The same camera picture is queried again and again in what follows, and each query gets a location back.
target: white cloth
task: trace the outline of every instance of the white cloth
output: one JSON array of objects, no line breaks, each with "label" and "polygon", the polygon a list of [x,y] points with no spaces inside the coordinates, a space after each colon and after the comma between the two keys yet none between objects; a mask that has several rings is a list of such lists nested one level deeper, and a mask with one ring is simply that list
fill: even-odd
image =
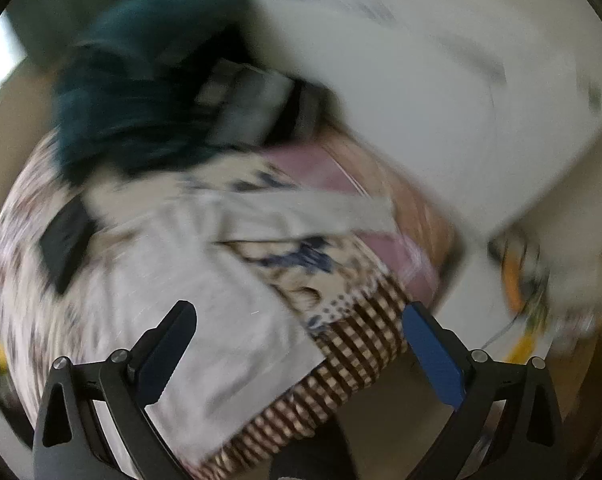
[{"label": "white cloth", "polygon": [[96,237],[114,242],[97,250],[108,262],[88,284],[96,354],[130,348],[176,301],[194,304],[197,332],[148,413],[168,446],[197,463],[324,359],[276,293],[215,242],[395,229],[389,200],[333,192],[201,190],[168,200]]}]

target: orange object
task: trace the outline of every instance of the orange object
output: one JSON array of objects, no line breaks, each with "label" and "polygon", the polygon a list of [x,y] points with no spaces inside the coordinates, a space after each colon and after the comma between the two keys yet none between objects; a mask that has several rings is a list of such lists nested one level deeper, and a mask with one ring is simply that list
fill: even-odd
[{"label": "orange object", "polygon": [[520,276],[520,259],[514,256],[512,251],[506,250],[506,253],[503,255],[501,279],[508,300],[508,306],[515,314],[520,314],[525,306],[521,290],[518,286]]}]

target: wall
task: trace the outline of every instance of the wall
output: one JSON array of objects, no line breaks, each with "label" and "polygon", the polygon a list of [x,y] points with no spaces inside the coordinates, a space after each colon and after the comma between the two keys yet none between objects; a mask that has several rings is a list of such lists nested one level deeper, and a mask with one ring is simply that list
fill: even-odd
[{"label": "wall", "polygon": [[[571,46],[580,65],[602,82],[602,23],[586,0],[509,1],[542,19],[548,34]],[[602,254],[602,136],[522,224],[556,265],[596,264]]]},{"label": "wall", "polygon": [[50,128],[52,78],[21,63],[0,90],[0,209],[34,145]]}]

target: dark green cloth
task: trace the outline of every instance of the dark green cloth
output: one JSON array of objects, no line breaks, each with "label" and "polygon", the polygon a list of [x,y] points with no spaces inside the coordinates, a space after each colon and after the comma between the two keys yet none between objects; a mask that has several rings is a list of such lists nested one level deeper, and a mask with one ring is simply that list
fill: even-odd
[{"label": "dark green cloth", "polygon": [[249,62],[247,0],[125,0],[79,40],[57,82],[57,160],[72,184],[110,160],[124,173],[182,168],[218,153],[216,110],[193,105],[220,57]]}]

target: brown checkered fabric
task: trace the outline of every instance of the brown checkered fabric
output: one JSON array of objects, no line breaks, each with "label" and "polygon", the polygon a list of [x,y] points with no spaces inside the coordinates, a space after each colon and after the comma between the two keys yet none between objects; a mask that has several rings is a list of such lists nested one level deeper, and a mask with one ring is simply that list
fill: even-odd
[{"label": "brown checkered fabric", "polygon": [[393,276],[353,305],[350,317],[315,336],[325,361],[255,416],[230,442],[198,466],[179,457],[194,478],[220,480],[257,465],[293,438],[313,436],[354,392],[407,350],[401,312],[411,298]]}]

